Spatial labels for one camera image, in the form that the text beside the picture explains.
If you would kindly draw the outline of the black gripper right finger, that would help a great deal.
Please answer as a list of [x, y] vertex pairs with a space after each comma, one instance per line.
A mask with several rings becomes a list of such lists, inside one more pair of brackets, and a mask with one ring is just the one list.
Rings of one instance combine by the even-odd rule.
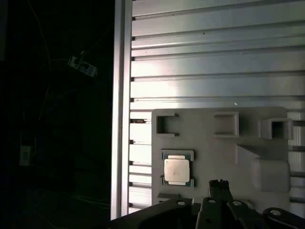
[[281, 208], [267, 208], [263, 213], [235, 200], [229, 189], [229, 182], [220, 180], [221, 197], [230, 210], [234, 224], [239, 229], [303, 229], [305, 219]]

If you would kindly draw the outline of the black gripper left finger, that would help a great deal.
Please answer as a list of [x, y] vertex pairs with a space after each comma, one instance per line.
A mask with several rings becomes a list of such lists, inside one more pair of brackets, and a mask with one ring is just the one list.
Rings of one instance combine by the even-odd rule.
[[176, 198], [162, 201], [156, 205], [129, 215], [111, 220], [111, 229], [220, 229], [221, 189], [226, 189], [226, 181], [209, 181], [210, 195], [201, 203], [191, 198]]

